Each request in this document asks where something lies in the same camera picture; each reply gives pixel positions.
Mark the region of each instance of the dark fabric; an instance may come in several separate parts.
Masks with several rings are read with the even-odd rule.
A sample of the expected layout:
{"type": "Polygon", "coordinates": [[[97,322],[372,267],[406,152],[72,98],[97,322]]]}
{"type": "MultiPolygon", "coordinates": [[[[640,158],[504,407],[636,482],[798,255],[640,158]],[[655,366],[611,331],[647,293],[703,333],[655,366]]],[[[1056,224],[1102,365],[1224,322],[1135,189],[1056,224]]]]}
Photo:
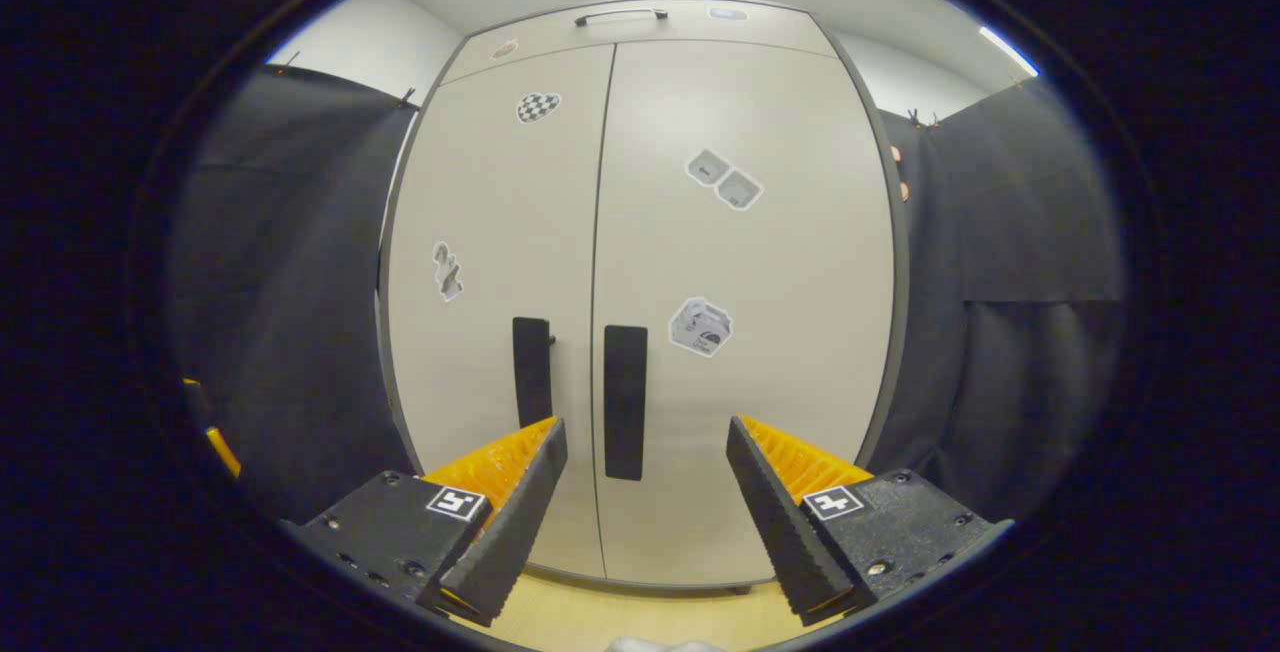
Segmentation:
{"type": "Polygon", "coordinates": [[[412,470],[383,387],[379,233],[411,108],[343,79],[256,74],[215,122],[174,218],[175,356],[264,511],[305,523],[412,470]]]}
{"type": "Polygon", "coordinates": [[[899,384],[870,471],[918,470],[988,519],[1069,469],[1121,343],[1102,167],[1039,81],[916,129],[881,111],[910,187],[899,384]]]}
{"type": "Polygon", "coordinates": [[[929,131],[951,179],[965,300],[1119,300],[1123,264],[1102,165],[1039,78],[929,131]]]}
{"type": "Polygon", "coordinates": [[[928,131],[883,110],[881,115],[902,152],[899,177],[911,191],[901,206],[908,215],[910,284],[897,389],[872,471],[916,468],[941,442],[960,383],[965,333],[947,168],[928,131]]]}
{"type": "Polygon", "coordinates": [[[1120,302],[970,302],[964,373],[920,474],[989,519],[1023,518],[1069,469],[1106,401],[1120,302]]]}

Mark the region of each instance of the cabinet handle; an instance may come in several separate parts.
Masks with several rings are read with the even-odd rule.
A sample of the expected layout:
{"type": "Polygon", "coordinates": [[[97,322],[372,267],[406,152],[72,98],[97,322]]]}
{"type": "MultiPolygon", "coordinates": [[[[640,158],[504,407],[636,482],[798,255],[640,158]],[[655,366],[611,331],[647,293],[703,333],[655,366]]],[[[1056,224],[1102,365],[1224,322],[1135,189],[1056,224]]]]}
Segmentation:
{"type": "Polygon", "coordinates": [[[548,320],[512,318],[511,352],[516,370],[516,415],[521,429],[552,416],[552,345],[548,320]]]}
{"type": "Polygon", "coordinates": [[[604,475],[639,482],[644,471],[644,388],[649,329],[604,328],[604,475]]]}
{"type": "Polygon", "coordinates": [[[667,19],[667,10],[655,8],[634,8],[634,9],[616,9],[608,12],[593,12],[591,14],[584,14],[582,17],[573,20],[576,27],[586,27],[586,20],[593,17],[604,17],[607,14],[622,14],[627,12],[649,12],[653,13],[658,19],[667,19]]]}

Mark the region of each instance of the screw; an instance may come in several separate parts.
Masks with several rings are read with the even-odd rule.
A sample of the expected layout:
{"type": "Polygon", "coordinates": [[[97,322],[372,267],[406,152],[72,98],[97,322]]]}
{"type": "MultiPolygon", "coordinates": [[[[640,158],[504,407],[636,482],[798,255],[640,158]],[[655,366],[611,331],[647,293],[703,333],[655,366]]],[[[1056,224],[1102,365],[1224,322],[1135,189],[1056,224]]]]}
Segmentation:
{"type": "Polygon", "coordinates": [[[422,569],[422,565],[420,565],[420,564],[417,564],[417,562],[412,562],[412,561],[410,561],[410,562],[404,562],[404,564],[403,564],[403,565],[401,566],[401,569],[402,569],[402,570],[404,571],[404,574],[407,574],[408,576],[413,576],[413,578],[417,578],[417,579],[422,579],[422,578],[425,578],[425,576],[426,576],[426,570],[425,570],[425,569],[422,569]]]}

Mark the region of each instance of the sticker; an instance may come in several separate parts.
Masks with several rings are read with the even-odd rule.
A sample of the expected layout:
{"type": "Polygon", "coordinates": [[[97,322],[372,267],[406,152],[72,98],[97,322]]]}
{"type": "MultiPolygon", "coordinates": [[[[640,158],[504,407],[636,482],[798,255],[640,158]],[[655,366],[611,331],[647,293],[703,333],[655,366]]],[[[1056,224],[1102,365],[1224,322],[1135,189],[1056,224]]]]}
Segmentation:
{"type": "Polygon", "coordinates": [[[719,182],[719,178],[724,177],[724,173],[728,172],[730,167],[731,165],[719,159],[716,152],[703,150],[698,152],[698,156],[689,160],[689,164],[685,165],[685,172],[689,173],[689,177],[696,179],[699,184],[704,187],[714,187],[716,183],[719,182]]]}
{"type": "Polygon", "coordinates": [[[471,521],[483,503],[484,494],[456,487],[442,487],[435,497],[431,497],[431,501],[426,503],[426,509],[462,521],[471,521]]]}
{"type": "Polygon", "coordinates": [[[867,503],[860,501],[856,494],[844,487],[832,487],[831,489],[805,494],[804,503],[808,505],[814,516],[818,516],[822,521],[835,519],[840,515],[847,515],[851,511],[861,510],[867,506],[867,503]]]}
{"type": "Polygon", "coordinates": [[[707,17],[712,19],[746,19],[746,13],[740,9],[708,8],[707,17]]]}
{"type": "Polygon", "coordinates": [[[672,345],[709,357],[732,337],[733,319],[724,310],[709,305],[705,297],[691,297],[671,318],[668,330],[672,345]]]}
{"type": "Polygon", "coordinates": [[[435,283],[440,286],[440,297],[445,302],[452,302],[453,297],[462,293],[462,278],[460,277],[462,266],[444,242],[435,242],[431,261],[435,263],[435,283]]]}
{"type": "Polygon", "coordinates": [[[716,196],[724,200],[724,204],[735,210],[750,209],[764,192],[764,186],[755,182],[740,169],[728,173],[728,177],[716,188],[716,196]]]}
{"type": "Polygon", "coordinates": [[[489,55],[489,59],[499,60],[511,53],[515,53],[517,46],[520,46],[520,40],[507,40],[502,44],[502,46],[494,50],[492,55],[489,55]]]}
{"type": "Polygon", "coordinates": [[[516,115],[520,122],[525,124],[532,124],[539,119],[552,114],[559,106],[559,95],[534,92],[531,95],[525,95],[520,104],[516,106],[516,115]]]}

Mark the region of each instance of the orange part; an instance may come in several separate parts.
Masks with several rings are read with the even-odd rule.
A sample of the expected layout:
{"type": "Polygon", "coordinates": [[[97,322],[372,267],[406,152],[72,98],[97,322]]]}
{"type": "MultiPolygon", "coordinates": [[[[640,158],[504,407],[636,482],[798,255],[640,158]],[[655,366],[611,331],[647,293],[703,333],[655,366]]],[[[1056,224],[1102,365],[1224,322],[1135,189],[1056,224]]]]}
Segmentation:
{"type": "Polygon", "coordinates": [[[746,430],[751,433],[764,457],[769,460],[787,494],[796,505],[805,494],[856,484],[873,477],[868,470],[851,465],[840,457],[824,452],[804,439],[791,437],[781,429],[774,429],[762,421],[741,416],[746,430]]]}
{"type": "Polygon", "coordinates": [[[223,439],[223,433],[218,428],[211,427],[205,430],[205,437],[209,438],[209,443],[214,446],[214,451],[218,456],[223,459],[223,464],[230,470],[234,478],[239,478],[241,464],[239,460],[233,455],[232,448],[227,446],[227,441],[223,439]]]}
{"type": "Polygon", "coordinates": [[[422,479],[467,492],[479,492],[488,497],[493,505],[489,519],[484,521],[484,528],[488,528],[520,484],[520,478],[525,475],[529,462],[534,460],[553,424],[556,418],[534,423],[444,465],[422,479]]]}
{"type": "Polygon", "coordinates": [[[443,587],[440,588],[440,594],[444,594],[444,597],[448,597],[449,599],[452,599],[454,605],[461,605],[461,606],[466,607],[467,610],[471,610],[472,612],[477,611],[471,605],[467,605],[466,599],[458,597],[457,594],[454,594],[452,592],[448,592],[448,589],[444,589],[443,587]]]}

